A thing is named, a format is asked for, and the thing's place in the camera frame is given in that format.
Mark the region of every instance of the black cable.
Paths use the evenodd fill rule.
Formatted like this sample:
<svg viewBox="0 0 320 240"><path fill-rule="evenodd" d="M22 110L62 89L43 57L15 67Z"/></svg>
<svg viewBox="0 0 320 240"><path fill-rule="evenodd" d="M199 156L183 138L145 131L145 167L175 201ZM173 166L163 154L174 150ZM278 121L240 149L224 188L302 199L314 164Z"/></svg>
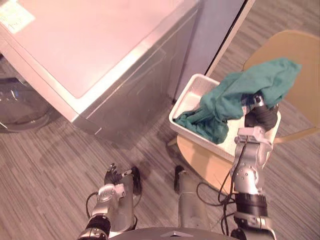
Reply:
<svg viewBox="0 0 320 240"><path fill-rule="evenodd" d="M133 208L135 208L135 207L140 203L141 197L142 197L142 192L140 193L139 199L138 199L138 201L136 202L136 204L133 206Z"/></svg>
<svg viewBox="0 0 320 240"><path fill-rule="evenodd" d="M134 215L134 218L135 218L135 223L133 224L132 230L136 229L136 226L137 226L137 223L138 223L138 218L137 218L136 215Z"/></svg>
<svg viewBox="0 0 320 240"><path fill-rule="evenodd" d="M244 154L244 152L245 152L246 147L247 147L247 142L244 143L244 146L243 146L243 148L242 148L242 150L241 150L241 153L240 153L240 156L239 156L239 160L238 160L238 162L237 162L237 164L236 164L236 166L235 166L235 169L234 169L233 173L237 172L238 166L239 166L239 164L240 164L240 162L241 162L241 159L242 159L242 157L243 157L243 154ZM225 186L225 183L226 183L226 181L227 181L227 179L228 179L229 174L230 174L230 171L229 171L229 172L227 173L227 175L225 176L225 178L224 178L224 180L223 180L223 183L222 183L219 191L217 191L215 188L213 188L212 186L210 186L210 185L209 185L208 183L206 183L206 182L200 182L200 183L196 186L196 195L198 196L198 198L199 198L203 203L205 203L205 204L207 204L207 205L209 205L209 206L213 206L213 207L223 206L223 218L222 218L221 221L220 221L220 225L221 225L221 231L222 231L222 233L223 233L224 235L227 235L227 236L229 236L229 226L228 226L227 217L229 217L229 216L231 216L231 215L234 214L234 213L227 214L227 205L233 204L233 203L235 203L235 201L236 201L234 198L232 198L233 190L234 190L234 181L235 181L235 177L236 177L235 174L232 174L232 177L231 177L231 184L230 184L229 194L227 194L227 195L225 196L225 198L222 199L222 200L220 200L220 197L221 197L221 195L225 195L225 194L222 192L222 189L223 189L224 186ZM218 202L219 202L219 203L207 202L207 201L205 201L202 197L200 197L200 195L199 195L199 187L200 187L201 185L206 185L206 186L208 186L211 190L213 190L213 191L215 191L215 192L218 192Z"/></svg>
<svg viewBox="0 0 320 240"><path fill-rule="evenodd" d="M209 205L209 206L213 206L213 207L219 207L219 206L222 206L223 205L223 200L222 201L219 201L219 203L211 203L211 202L207 202L205 201L199 194L199 188L201 185L206 185L208 188L210 188L211 190L219 193L220 191L215 189L214 187L210 186L210 184L206 183L206 182L200 182L197 186L196 186L196 195L197 197L203 202L205 203L206 205ZM233 200L232 202L229 202L229 204L233 204L235 202L235 199L234 198L231 198L231 200Z"/></svg>
<svg viewBox="0 0 320 240"><path fill-rule="evenodd" d="M223 216L220 220L220 226L221 226L221 230L222 230L222 233L225 235L225 231L224 231L224 219L227 218L227 217L230 217L232 215L234 215L235 213L230 213L230 214L227 214L226 216Z"/></svg>
<svg viewBox="0 0 320 240"><path fill-rule="evenodd" d="M98 192L95 191L95 192L91 193L91 194L87 197L86 202L85 202L85 211L86 211L86 216L88 217L88 219L91 218L90 213L89 213L89 210L88 210L88 202L89 202L90 198L91 198L92 196L94 196L94 195L98 195Z"/></svg>
<svg viewBox="0 0 320 240"><path fill-rule="evenodd" d="M247 142L244 143L244 146L242 148L241 154L239 156L239 160L238 160L238 162L237 162L237 164L236 164L236 166L234 168L234 171L233 171L233 174L232 174L232 177L231 177L230 192L229 192L229 195L226 197L226 200L224 201L224 205L223 205L223 218L224 218L224 223L225 223L225 233L226 233L227 236L229 236L229 226L228 226L228 220L227 220L227 203L230 201L231 195L232 195L233 190L234 190L234 181L235 181L235 177L236 177L236 174L234 174L234 173L237 172L238 166L240 165L240 162L241 162L241 159L242 159L242 157L244 155L246 147L247 147Z"/></svg>

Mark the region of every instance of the chair leg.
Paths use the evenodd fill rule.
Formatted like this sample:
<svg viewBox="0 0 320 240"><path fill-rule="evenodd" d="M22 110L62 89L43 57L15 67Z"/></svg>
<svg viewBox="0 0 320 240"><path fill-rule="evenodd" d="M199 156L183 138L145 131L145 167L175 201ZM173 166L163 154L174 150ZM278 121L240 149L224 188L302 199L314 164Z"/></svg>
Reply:
<svg viewBox="0 0 320 240"><path fill-rule="evenodd" d="M171 147L173 145L177 144L177 137L175 137L174 139L172 139L170 142L168 142L166 145L168 147Z"/></svg>
<svg viewBox="0 0 320 240"><path fill-rule="evenodd" d="M273 141L274 144L281 144L286 143L293 140L298 140L301 138L304 138L306 136L309 136L311 134L320 133L320 128L312 127L306 130L302 130L293 134L290 134L288 136L282 136L282 137L276 137Z"/></svg>

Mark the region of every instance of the wooden chair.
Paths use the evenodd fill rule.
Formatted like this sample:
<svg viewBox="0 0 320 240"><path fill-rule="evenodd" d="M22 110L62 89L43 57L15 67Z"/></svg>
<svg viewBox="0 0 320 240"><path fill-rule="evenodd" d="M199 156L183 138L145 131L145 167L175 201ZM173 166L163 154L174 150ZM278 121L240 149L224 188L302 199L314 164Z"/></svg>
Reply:
<svg viewBox="0 0 320 240"><path fill-rule="evenodd" d="M276 137L273 143L284 143L319 132L320 119L320 38L295 30L272 36L244 64L243 70L275 58L286 57L302 64L302 70L286 100L301 111L314 127L288 136ZM232 163L191 140L178 135L168 145L177 143L185 160L213 187L219 189ZM229 192L231 179L224 186Z"/></svg>

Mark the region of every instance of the metal cylinder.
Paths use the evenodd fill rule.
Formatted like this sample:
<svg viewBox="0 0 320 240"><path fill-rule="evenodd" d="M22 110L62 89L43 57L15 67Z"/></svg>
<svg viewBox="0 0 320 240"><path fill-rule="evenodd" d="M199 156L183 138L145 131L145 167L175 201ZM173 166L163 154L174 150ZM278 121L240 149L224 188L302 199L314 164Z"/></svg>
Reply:
<svg viewBox="0 0 320 240"><path fill-rule="evenodd" d="M198 198L197 183L186 171L179 173L179 228L210 231L205 204Z"/></svg>

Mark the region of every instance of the teal towel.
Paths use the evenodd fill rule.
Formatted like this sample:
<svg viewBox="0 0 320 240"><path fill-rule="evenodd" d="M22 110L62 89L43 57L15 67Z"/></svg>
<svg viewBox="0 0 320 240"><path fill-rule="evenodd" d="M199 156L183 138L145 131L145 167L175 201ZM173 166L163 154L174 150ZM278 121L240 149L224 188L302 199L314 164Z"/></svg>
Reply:
<svg viewBox="0 0 320 240"><path fill-rule="evenodd" d="M231 73L202 96L199 109L182 113L175 122L215 144L223 143L229 130L227 121L243 116L243 94L260 91L271 108L286 96L300 70L301 65L277 58L244 72Z"/></svg>

